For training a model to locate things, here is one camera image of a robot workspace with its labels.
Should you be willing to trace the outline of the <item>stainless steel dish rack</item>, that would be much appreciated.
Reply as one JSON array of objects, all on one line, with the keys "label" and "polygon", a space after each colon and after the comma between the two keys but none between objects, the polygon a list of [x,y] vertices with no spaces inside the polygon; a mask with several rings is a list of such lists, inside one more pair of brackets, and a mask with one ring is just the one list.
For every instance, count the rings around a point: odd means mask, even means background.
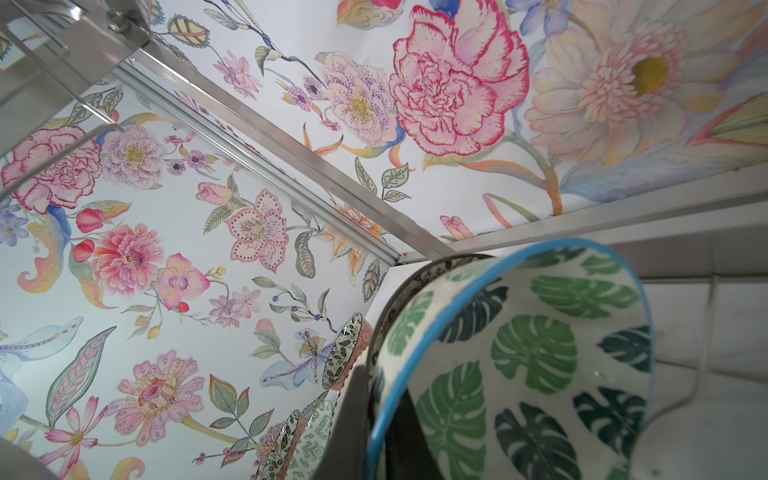
[{"label": "stainless steel dish rack", "polygon": [[235,4],[143,1],[147,32],[107,30],[67,1],[1,5],[1,183],[78,143],[1,200],[1,429],[48,431],[89,398],[99,408],[139,360],[176,349],[198,363],[172,407],[216,419],[273,418],[320,393],[261,387],[264,350],[246,329],[278,306],[281,335],[301,319],[323,334],[366,309],[385,269],[414,249],[349,194],[292,164],[324,163],[422,220],[448,252],[495,226],[577,203],[558,164],[530,143],[519,110],[470,159],[421,152],[383,97],[378,31],[343,27],[350,51],[308,72],[247,45]]}]

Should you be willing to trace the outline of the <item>green leaf patterned bowl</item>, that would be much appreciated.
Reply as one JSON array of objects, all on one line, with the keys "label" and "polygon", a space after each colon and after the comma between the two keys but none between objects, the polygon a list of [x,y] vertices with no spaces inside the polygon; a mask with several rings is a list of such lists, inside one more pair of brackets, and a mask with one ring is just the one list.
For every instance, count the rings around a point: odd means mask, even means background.
[{"label": "green leaf patterned bowl", "polygon": [[376,325],[363,475],[625,479],[653,360],[643,285],[607,246],[432,262]]}]

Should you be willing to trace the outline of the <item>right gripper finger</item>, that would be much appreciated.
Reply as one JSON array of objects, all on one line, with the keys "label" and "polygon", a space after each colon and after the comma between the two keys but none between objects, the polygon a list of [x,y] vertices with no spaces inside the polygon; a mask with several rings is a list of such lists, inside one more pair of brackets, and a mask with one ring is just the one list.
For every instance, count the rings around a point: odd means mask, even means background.
[{"label": "right gripper finger", "polygon": [[[315,479],[361,479],[369,428],[369,373],[365,365],[353,367],[344,389],[339,412],[316,468]],[[440,479],[439,468],[427,447],[416,409],[409,393],[400,400],[386,431],[380,464],[386,479]]]}]

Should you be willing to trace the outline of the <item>pink bowl dark floral inside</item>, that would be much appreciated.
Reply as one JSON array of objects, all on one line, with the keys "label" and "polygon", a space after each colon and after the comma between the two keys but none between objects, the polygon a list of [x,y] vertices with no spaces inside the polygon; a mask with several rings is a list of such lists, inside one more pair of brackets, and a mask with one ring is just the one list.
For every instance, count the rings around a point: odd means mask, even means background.
[{"label": "pink bowl dark floral inside", "polygon": [[375,326],[372,326],[361,313],[355,313],[344,324],[330,349],[322,374],[322,387],[325,390],[340,391],[355,361],[371,344],[372,339],[381,340],[405,305],[429,283],[459,267],[489,258],[491,255],[480,253],[458,254],[422,266],[390,297]]}]

